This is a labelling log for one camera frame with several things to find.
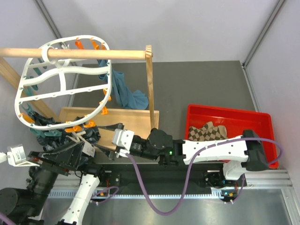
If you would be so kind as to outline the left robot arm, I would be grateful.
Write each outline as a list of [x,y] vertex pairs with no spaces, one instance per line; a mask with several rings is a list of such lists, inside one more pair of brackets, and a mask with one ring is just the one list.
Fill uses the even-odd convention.
[[7,187],[0,191],[0,220],[5,225],[42,225],[35,220],[52,191],[58,175],[68,176],[70,171],[81,171],[79,188],[57,222],[59,225],[80,225],[97,186],[106,182],[105,170],[92,163],[83,152],[85,143],[69,142],[48,152],[30,152],[26,155],[22,145],[11,147],[0,154],[0,161],[14,167],[29,167],[25,189]]

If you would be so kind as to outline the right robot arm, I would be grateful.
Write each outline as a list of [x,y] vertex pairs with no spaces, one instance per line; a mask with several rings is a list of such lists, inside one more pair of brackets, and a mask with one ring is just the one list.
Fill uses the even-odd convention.
[[244,130],[242,135],[226,140],[190,141],[174,140],[165,131],[153,128],[146,139],[131,130],[124,129],[121,123],[104,126],[113,131],[112,144],[115,149],[96,144],[111,159],[136,156],[157,161],[160,165],[187,165],[198,162],[223,161],[219,173],[223,185],[231,185],[245,172],[260,172],[269,169],[263,139],[253,130]]

